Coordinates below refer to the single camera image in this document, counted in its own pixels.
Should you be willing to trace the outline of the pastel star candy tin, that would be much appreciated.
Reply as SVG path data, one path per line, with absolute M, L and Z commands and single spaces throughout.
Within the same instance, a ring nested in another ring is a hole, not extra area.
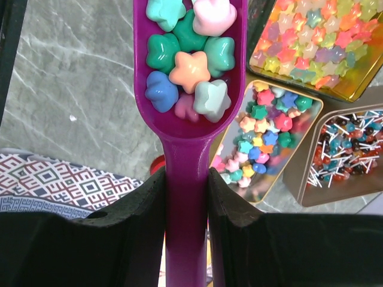
M 262 201 L 323 105 L 321 99 L 296 89 L 251 80 L 235 119 L 212 144 L 210 166 L 241 197 Z

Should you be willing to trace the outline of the lollipop tin box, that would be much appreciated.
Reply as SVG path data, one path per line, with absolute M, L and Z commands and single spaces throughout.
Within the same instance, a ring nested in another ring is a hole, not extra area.
M 283 182 L 304 207 L 382 191 L 382 105 L 322 112 Z

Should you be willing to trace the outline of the red jar lid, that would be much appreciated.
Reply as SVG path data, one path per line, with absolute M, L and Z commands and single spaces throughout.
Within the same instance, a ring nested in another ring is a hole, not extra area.
M 153 162 L 150 165 L 150 175 L 155 174 L 160 168 L 165 166 L 165 164 L 165 156 L 158 156 L 155 160 L 153 160 Z

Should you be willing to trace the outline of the purple plastic scoop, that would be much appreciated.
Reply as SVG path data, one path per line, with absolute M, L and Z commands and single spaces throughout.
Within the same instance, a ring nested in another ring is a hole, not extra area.
M 166 285 L 206 285 L 209 150 L 244 96 L 246 1 L 135 1 L 134 91 L 166 172 Z

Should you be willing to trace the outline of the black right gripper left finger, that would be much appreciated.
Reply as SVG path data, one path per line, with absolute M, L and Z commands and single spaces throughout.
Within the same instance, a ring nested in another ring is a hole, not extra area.
M 165 171 L 87 218 L 1 214 L 2 286 L 157 286 Z

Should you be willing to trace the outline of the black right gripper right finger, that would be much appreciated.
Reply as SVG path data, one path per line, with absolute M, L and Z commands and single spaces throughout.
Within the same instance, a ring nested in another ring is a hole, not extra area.
M 382 217 L 263 213 L 208 175 L 215 286 L 381 286 Z

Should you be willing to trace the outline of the patterned placemat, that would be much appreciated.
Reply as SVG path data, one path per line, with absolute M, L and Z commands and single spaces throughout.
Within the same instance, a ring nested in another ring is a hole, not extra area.
M 85 218 L 142 183 L 22 149 L 1 149 L 1 212 L 48 212 L 66 219 Z

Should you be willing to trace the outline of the translucent star candy tin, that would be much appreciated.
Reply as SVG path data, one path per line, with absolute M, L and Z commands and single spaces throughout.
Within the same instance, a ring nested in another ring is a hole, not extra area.
M 381 1 L 250 1 L 248 69 L 355 102 L 382 66 Z

